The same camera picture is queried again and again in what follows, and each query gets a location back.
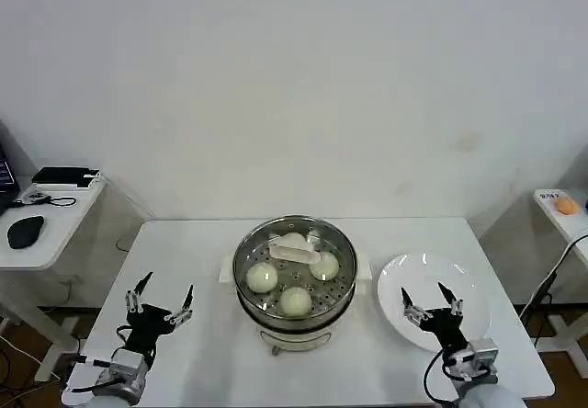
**computer mouse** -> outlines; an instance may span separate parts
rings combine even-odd
[[[25,249],[38,239],[45,219],[40,215],[19,220],[8,229],[8,245],[13,249]]]

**white table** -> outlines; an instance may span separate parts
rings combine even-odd
[[[573,198],[572,193],[560,189],[540,189],[535,191],[533,197],[567,243],[588,234],[588,213],[580,201],[578,203],[581,205],[581,210],[573,215],[564,215],[555,208],[556,198]],[[577,243],[573,250],[588,267],[588,238]],[[539,338],[537,351],[540,353],[555,351],[568,353],[580,376],[583,379],[588,379],[588,358],[578,345],[578,339],[588,334],[588,312],[570,325],[567,325],[563,318],[556,314],[551,314],[548,319],[556,335]]]
[[[380,315],[368,290],[354,297],[333,338],[304,353],[269,354],[234,293],[218,283],[221,260],[260,221],[150,221],[143,225],[84,348],[110,358],[121,345],[124,295],[149,271],[143,300],[177,309],[194,284],[194,316],[160,337],[140,406],[315,406],[430,403],[423,374],[433,353],[405,340]],[[394,256],[435,252],[455,259],[486,290],[492,310],[489,336],[505,387],[524,398],[547,397],[553,382],[508,300],[486,255],[461,218],[330,220],[371,259],[374,275]],[[76,365],[69,388],[93,385],[100,368]],[[437,397],[457,395],[436,366],[430,387]],[[72,406],[91,394],[65,391]]]
[[[80,222],[96,202],[104,185],[104,181],[99,181],[87,190],[50,192],[53,197],[76,198],[76,203],[70,207],[39,205],[6,210],[0,216],[0,235],[4,235],[0,237],[0,273],[49,269],[57,261]],[[35,215],[42,215],[45,218],[39,239],[26,249],[10,248],[6,238],[10,226],[16,221]],[[11,284],[6,281],[3,282],[4,284],[0,287],[0,304],[53,343],[35,375],[37,381],[47,380],[59,356],[64,352],[76,351],[77,340],[70,335],[70,332],[78,318],[66,318],[60,326],[40,311],[23,290],[11,287]]]

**table leg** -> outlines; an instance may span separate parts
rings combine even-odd
[[[10,294],[2,293],[0,295],[0,304],[54,344],[59,344],[68,349],[77,348],[77,340],[39,310],[24,294],[14,289],[10,290]]]
[[[588,334],[588,313],[585,313],[570,325],[566,325],[563,318],[557,314],[548,316],[548,319],[556,335],[553,337],[540,337],[537,342],[537,352],[567,353],[582,379],[588,379],[588,358],[586,358],[577,342],[577,339],[584,334]]]
[[[57,361],[63,353],[75,353],[78,349],[78,340],[70,333],[77,324],[78,318],[65,318],[63,325],[58,325],[53,319],[37,308],[32,300],[22,291],[12,288],[9,293],[0,294],[0,305],[14,313],[19,319],[33,327],[52,343],[49,351],[43,358],[35,381],[47,381],[57,365]]]

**white wall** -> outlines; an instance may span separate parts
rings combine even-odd
[[[586,144],[587,4],[0,0],[0,115],[34,165],[100,167],[158,217],[465,215],[500,235]],[[515,300],[547,268],[531,249]]]

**metal pot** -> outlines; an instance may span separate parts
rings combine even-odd
[[[321,281],[307,265],[271,257],[270,242],[291,232],[302,234],[314,250],[331,252],[339,262],[337,276]],[[267,293],[252,292],[245,279],[249,268],[260,262],[277,270],[277,285]],[[330,325],[345,312],[355,293],[357,256],[345,234],[331,223],[290,215],[264,222],[243,238],[232,260],[232,275],[239,301],[255,322],[283,334],[305,334]],[[290,287],[302,287],[311,294],[309,314],[291,317],[282,311],[279,298]]]

